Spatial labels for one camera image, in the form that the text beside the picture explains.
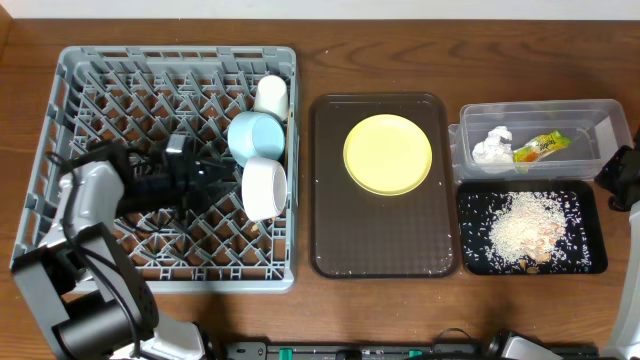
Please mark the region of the light blue bowl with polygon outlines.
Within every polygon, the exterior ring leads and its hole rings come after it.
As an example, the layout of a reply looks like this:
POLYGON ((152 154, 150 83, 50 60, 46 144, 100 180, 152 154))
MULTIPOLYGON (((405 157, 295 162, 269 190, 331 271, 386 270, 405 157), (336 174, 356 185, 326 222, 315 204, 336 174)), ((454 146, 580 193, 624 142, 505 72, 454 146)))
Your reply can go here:
POLYGON ((227 142, 233 159, 245 167, 253 157, 279 160, 285 149, 285 134, 271 115, 247 111, 231 121, 227 142))

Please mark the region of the white bowl with food residue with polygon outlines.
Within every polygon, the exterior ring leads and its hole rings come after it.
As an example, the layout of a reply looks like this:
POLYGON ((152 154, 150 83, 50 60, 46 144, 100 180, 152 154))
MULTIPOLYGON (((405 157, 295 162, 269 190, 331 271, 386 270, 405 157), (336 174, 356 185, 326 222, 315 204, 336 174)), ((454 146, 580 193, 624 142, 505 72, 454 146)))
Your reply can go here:
POLYGON ((242 175, 241 195, 246 215, 253 222, 279 216, 287 200, 287 178, 276 160, 250 158, 242 175))

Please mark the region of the white cup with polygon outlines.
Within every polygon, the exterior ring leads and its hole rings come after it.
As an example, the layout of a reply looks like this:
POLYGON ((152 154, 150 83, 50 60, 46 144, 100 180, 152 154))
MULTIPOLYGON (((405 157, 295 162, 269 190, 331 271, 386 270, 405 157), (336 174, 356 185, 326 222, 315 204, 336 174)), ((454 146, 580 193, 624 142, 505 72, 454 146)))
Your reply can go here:
POLYGON ((289 112, 288 91, 282 78, 268 75, 258 82, 254 110, 267 113, 282 122, 287 119, 289 112))

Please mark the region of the wooden chopstick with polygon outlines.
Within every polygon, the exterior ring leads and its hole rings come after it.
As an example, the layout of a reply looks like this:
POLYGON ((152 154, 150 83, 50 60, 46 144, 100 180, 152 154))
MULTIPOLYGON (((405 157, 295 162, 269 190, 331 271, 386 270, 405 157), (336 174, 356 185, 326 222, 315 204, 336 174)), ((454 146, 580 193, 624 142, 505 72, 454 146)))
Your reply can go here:
POLYGON ((288 116, 287 116, 287 121, 286 121, 286 137, 285 137, 285 150, 284 150, 284 166, 286 167, 288 164, 288 151, 289 151, 289 142, 290 142, 290 131, 291 131, 291 125, 293 123, 292 120, 292 110, 289 110, 288 112, 288 116))

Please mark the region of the yellow plate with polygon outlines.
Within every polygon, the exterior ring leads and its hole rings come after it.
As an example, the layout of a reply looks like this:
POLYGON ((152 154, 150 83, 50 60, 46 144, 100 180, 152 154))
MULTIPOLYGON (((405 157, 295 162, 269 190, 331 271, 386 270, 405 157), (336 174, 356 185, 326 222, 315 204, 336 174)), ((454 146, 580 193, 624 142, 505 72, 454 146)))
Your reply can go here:
POLYGON ((343 162, 352 180, 381 196, 416 189, 429 175, 433 150, 425 132, 413 121, 378 114, 357 123, 343 145, 343 162))

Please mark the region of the white tissue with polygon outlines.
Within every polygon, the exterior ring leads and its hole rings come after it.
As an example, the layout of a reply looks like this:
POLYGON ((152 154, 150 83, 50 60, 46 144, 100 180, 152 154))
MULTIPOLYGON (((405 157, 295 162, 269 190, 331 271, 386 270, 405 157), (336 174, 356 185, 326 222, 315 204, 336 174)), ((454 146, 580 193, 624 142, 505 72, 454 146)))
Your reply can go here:
POLYGON ((507 127, 497 126, 474 146, 472 158, 477 164, 512 164, 514 151, 511 141, 512 133, 507 127))

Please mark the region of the green yellow snack wrapper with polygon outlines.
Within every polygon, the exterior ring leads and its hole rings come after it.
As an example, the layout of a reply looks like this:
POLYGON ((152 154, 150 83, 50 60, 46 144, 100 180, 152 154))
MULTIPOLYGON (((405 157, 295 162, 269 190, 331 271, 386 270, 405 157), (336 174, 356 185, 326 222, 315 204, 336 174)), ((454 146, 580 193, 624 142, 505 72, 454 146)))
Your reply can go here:
POLYGON ((559 131, 538 135, 515 150, 513 160, 515 163, 537 162, 556 151, 567 148, 570 144, 571 139, 559 131))

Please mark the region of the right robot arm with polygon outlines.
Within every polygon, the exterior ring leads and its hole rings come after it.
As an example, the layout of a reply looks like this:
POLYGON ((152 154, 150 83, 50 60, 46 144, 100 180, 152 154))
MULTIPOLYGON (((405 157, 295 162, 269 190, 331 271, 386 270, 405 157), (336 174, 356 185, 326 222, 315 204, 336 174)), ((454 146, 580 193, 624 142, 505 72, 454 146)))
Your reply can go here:
POLYGON ((639 358, 639 131, 623 145, 594 179, 610 193, 608 207, 628 214, 630 240, 617 317, 603 349, 605 357, 639 358))

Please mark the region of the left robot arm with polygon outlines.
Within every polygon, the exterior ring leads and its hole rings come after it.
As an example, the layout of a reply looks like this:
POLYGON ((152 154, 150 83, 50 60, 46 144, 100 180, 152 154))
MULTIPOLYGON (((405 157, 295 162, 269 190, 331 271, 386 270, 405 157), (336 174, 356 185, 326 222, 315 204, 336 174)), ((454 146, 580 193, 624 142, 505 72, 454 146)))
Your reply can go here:
POLYGON ((102 141, 74 159, 50 152, 61 199, 42 244, 11 265, 14 282, 58 359, 213 359, 197 324, 161 314, 113 231, 116 219, 164 208, 201 212, 232 190, 234 167, 168 142, 138 176, 134 149, 102 141))

